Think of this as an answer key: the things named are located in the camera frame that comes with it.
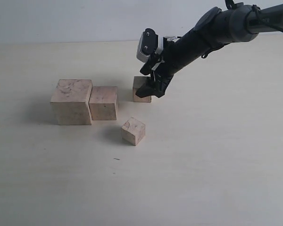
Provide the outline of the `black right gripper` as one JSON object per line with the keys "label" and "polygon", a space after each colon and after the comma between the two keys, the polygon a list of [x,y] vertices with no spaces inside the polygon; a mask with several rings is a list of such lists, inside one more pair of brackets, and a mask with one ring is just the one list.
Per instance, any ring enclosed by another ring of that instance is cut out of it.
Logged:
{"label": "black right gripper", "polygon": [[160,55],[152,54],[140,69],[141,74],[150,76],[146,77],[146,81],[137,89],[136,96],[164,96],[174,74],[184,67],[185,50],[182,40],[167,41]]}

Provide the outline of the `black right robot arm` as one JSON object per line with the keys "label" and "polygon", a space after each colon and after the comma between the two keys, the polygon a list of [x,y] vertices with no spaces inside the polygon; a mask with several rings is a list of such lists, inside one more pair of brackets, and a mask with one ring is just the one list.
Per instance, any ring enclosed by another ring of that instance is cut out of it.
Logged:
{"label": "black right robot arm", "polygon": [[227,10],[213,7],[183,36],[159,36],[151,28],[142,33],[136,57],[144,63],[146,77],[137,89],[140,98],[164,96],[175,73],[198,58],[240,42],[250,42],[262,32],[283,33],[283,4],[261,9],[257,5],[225,2]]}

